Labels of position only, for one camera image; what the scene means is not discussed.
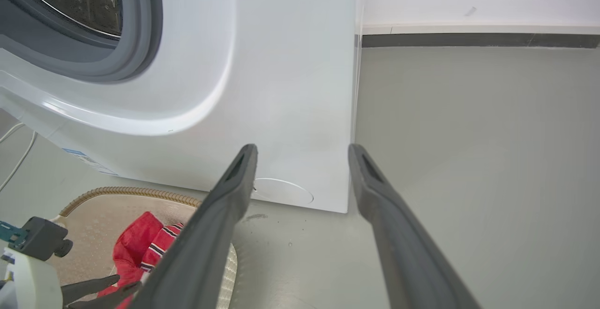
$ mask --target red towel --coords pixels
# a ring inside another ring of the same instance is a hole
[[[142,278],[144,273],[140,269],[142,258],[162,228],[163,224],[149,211],[146,211],[127,227],[116,240],[113,249],[114,266],[116,266],[116,273],[120,275],[120,279],[116,287],[111,286],[102,290],[98,293],[98,297],[111,294],[118,288],[137,282]],[[126,308],[132,298],[133,296],[129,296],[120,303],[117,309]]]
[[[183,228],[184,224],[182,223],[164,226],[158,234],[156,234],[156,237],[152,240],[152,243],[150,243],[150,246],[146,250],[146,254],[142,257],[140,268],[146,272],[154,270],[160,258],[163,257],[165,251],[169,249]]]
[[[163,224],[146,211],[137,220],[133,221],[116,240],[113,249],[114,266],[120,275],[116,287],[111,286],[98,293],[98,297],[111,294],[120,287],[140,281],[142,275],[151,272],[173,241],[180,234],[184,224],[178,223],[171,226]],[[133,295],[129,296],[117,309],[125,309]]]

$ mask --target white washing machine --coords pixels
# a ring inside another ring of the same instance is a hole
[[[362,0],[0,0],[0,108],[105,174],[347,211]]]

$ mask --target label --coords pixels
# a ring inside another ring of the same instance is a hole
[[[85,162],[89,166],[92,166],[93,168],[95,168],[100,173],[110,174],[112,176],[119,176],[115,172],[112,172],[108,168],[106,168],[106,167],[102,166],[101,164],[99,164],[96,160],[93,160],[92,158],[88,157],[88,155],[86,155],[85,153],[83,153],[81,151],[75,151],[75,150],[69,150],[69,149],[63,149],[63,150],[66,153],[71,153],[71,155],[74,155],[75,157],[79,158],[79,160]]]

